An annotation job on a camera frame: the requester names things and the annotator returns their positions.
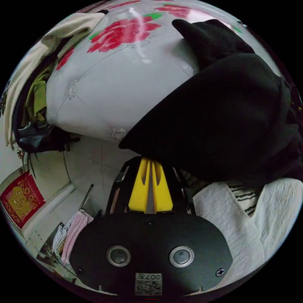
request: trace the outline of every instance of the black and white striped cloth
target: black and white striped cloth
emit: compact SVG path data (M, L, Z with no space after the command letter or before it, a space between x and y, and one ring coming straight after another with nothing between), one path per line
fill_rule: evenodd
M193 195L197 194L200 190L210 184L205 181L198 180L188 172L182 171L182 173L190 189L192 190ZM257 201L259 199L261 191L259 192L254 189L248 188L243 184L235 181L229 181L225 183L233 192L241 208L246 212L249 217L251 217L255 212Z

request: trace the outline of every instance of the red flower pattern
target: red flower pattern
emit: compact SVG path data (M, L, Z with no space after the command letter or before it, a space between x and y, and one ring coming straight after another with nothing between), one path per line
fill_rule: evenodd
M149 31L154 31L161 26L160 24L150 23L151 20L153 18L148 16L142 19L122 19L114 22L92 38L92 46L87 52L92 53L96 50L107 52L123 43L143 41L150 35Z
M59 61L58 66L56 68L56 70L59 70L69 59L69 57L72 55L72 53L74 52L75 47L72 47Z
M124 5L137 3L137 2L141 2L141 0L128 1L128 2L121 3L121 4L117 4L117 5L111 5L111 6L105 7L104 9L115 9L117 7L121 7L121 6L124 6Z
M169 4L169 5L164 4L163 7L157 7L155 9L160 10L162 12L168 12L170 15L173 15L176 18L187 18L190 11L193 11L193 10L207 14L204 11L199 10L199 9L193 9L193 8L190 8L187 6L172 5L172 4Z

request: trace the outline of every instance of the pink cloth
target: pink cloth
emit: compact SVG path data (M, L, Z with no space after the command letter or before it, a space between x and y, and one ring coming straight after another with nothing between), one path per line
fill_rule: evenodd
M73 219L70 228L68 230L68 234L66 236L62 257L61 260L64 264L69 263L69 256L72 252L74 243L81 232L81 230L90 222L93 221L93 217L88 215L87 213L82 213L78 211Z

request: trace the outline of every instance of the barcode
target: barcode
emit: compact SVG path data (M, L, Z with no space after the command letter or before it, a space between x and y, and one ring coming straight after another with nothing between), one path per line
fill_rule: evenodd
M161 296L162 274L136 273L135 295Z

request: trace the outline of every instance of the mattress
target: mattress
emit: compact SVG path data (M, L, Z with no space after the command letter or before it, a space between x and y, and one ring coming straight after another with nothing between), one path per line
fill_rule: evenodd
M171 24L176 18L191 23L219 19L280 75L270 55L238 19L206 3L112 1L103 8L109 13L56 62L47 82L47 121L65 131L119 142L198 72L195 56Z

